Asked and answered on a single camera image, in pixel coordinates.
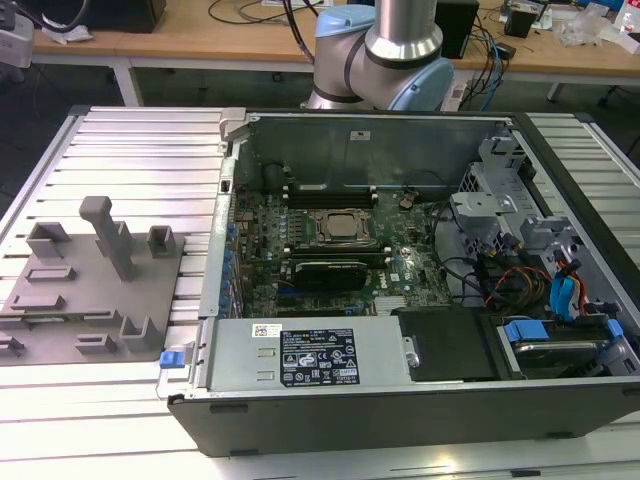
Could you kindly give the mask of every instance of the cpu socket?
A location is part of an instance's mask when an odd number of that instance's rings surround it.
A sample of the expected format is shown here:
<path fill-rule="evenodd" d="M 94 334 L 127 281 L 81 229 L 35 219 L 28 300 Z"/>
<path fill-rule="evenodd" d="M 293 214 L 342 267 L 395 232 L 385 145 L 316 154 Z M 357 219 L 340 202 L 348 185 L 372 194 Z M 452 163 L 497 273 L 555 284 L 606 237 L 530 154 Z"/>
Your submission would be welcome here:
<path fill-rule="evenodd" d="M 327 243 L 361 243 L 371 239 L 367 214 L 362 210 L 327 210 L 314 215 L 316 241 Z"/>

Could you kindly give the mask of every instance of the blue cable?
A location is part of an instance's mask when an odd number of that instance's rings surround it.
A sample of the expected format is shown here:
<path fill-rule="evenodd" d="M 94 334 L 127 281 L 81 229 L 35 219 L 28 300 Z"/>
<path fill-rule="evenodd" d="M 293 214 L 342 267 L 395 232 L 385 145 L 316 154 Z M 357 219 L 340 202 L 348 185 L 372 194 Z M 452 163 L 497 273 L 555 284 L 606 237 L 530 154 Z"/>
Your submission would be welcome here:
<path fill-rule="evenodd" d="M 493 63 L 493 70 L 494 70 L 494 73 L 496 74 L 496 77 L 491 82 L 489 91 L 487 92 L 487 96 L 485 97 L 484 101 L 482 102 L 482 106 L 480 107 L 480 111 L 484 112 L 484 110 L 489 106 L 489 103 L 493 99 L 493 95 L 495 94 L 496 89 L 498 88 L 498 83 L 500 80 L 500 67 L 498 67 L 498 64 L 500 63 L 500 55 L 498 54 L 498 47 L 496 46 L 495 42 L 491 37 L 487 37 L 487 36 L 481 37 L 479 35 L 471 35 L 471 36 L 474 38 L 477 38 L 478 40 L 486 42 L 493 49 L 493 54 L 495 56 L 495 62 Z"/>
<path fill-rule="evenodd" d="M 500 81 L 500 69 L 498 67 L 498 65 L 500 64 L 500 54 L 498 53 L 498 47 L 496 46 L 496 43 L 493 41 L 493 39 L 487 38 L 487 41 L 491 44 L 493 53 L 496 57 L 496 61 L 494 62 L 496 78 L 493 80 L 493 83 L 489 88 L 489 93 L 487 93 L 487 96 L 484 98 L 484 102 L 482 102 L 482 106 L 480 107 L 481 112 L 484 112 L 485 109 L 489 106 L 489 103 L 491 103 L 493 95 L 496 93 L 496 89 L 498 88 L 498 83 Z"/>

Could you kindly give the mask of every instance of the wooden desk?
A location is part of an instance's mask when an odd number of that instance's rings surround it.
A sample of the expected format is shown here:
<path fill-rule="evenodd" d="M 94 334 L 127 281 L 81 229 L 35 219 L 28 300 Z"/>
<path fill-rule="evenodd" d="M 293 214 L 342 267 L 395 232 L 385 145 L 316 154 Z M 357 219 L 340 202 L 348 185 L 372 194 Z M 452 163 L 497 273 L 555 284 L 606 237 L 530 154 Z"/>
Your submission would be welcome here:
<path fill-rule="evenodd" d="M 238 5 L 248 0 L 223 0 L 216 15 L 238 20 Z M 167 10 L 153 34 L 96 32 L 90 42 L 62 46 L 38 32 L 34 61 L 113 68 L 126 105 L 141 105 L 133 68 L 201 68 L 228 70 L 312 72 L 289 28 L 279 25 L 227 25 L 211 19 L 211 0 L 167 0 Z M 480 17 L 500 0 L 481 0 Z M 256 5 L 247 12 L 268 16 L 277 8 Z M 507 79 L 602 85 L 640 85 L 640 56 L 604 42 L 602 46 L 562 47 L 552 32 L 532 32 L 526 39 L 505 37 L 502 24 L 484 18 L 484 26 L 498 41 L 517 48 Z M 296 13 L 300 30 L 314 48 L 315 17 Z M 461 60 L 453 61 L 459 82 L 465 82 L 485 63 L 484 48 L 473 40 Z"/>

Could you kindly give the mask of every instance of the motherboard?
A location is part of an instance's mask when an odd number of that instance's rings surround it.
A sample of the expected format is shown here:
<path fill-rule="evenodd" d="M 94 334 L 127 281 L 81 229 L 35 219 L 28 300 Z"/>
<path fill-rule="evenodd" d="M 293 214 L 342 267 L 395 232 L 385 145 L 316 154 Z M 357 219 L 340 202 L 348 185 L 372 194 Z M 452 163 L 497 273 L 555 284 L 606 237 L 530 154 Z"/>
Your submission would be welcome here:
<path fill-rule="evenodd" d="M 388 315 L 405 306 L 448 305 L 432 259 L 432 205 L 404 189 L 368 194 L 370 204 L 333 208 L 240 189 L 235 201 L 245 318 Z"/>

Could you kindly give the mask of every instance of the power supply label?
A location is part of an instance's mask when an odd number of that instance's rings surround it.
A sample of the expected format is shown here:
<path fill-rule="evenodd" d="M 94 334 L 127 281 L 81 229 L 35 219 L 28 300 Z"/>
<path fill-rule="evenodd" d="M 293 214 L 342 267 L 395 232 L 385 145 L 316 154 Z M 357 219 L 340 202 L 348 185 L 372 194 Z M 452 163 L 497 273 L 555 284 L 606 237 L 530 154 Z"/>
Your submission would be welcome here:
<path fill-rule="evenodd" d="M 353 330 L 280 332 L 280 382 L 285 387 L 360 383 Z"/>

